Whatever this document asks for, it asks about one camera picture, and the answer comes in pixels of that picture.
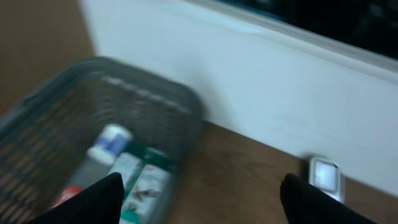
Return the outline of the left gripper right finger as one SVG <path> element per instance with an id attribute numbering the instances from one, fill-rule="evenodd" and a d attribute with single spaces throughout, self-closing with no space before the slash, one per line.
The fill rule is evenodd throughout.
<path id="1" fill-rule="evenodd" d="M 280 185 L 280 201 L 289 223 L 375 224 L 293 173 Z"/>

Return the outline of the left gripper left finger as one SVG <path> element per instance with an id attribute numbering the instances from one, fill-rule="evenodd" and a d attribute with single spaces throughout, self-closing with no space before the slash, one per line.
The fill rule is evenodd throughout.
<path id="1" fill-rule="evenodd" d="M 27 223 L 118 224 L 123 199 L 123 180 L 114 172 Z"/>

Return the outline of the red coffee stick sachet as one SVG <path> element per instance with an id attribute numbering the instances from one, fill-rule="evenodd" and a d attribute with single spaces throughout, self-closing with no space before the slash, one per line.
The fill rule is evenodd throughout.
<path id="1" fill-rule="evenodd" d="M 68 185 L 64 188 L 62 193 L 60 194 L 59 198 L 55 201 L 52 208 L 59 206 L 60 204 L 66 202 L 70 198 L 74 197 L 75 195 L 79 194 L 83 189 L 77 185 Z"/>

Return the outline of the green white glove package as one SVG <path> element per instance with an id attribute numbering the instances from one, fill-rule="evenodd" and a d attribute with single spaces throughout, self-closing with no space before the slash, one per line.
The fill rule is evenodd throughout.
<path id="1" fill-rule="evenodd" d="M 124 199 L 120 224 L 145 224 L 150 220 L 171 177 L 174 162 L 166 153 L 130 143 L 109 173 L 121 174 Z"/>

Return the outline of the blue white yogurt cup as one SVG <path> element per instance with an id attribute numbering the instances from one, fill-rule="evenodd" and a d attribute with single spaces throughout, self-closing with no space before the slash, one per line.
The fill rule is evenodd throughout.
<path id="1" fill-rule="evenodd" d="M 101 164 L 111 166 L 133 139 L 132 132 L 126 128 L 118 124 L 108 124 L 86 154 Z"/>

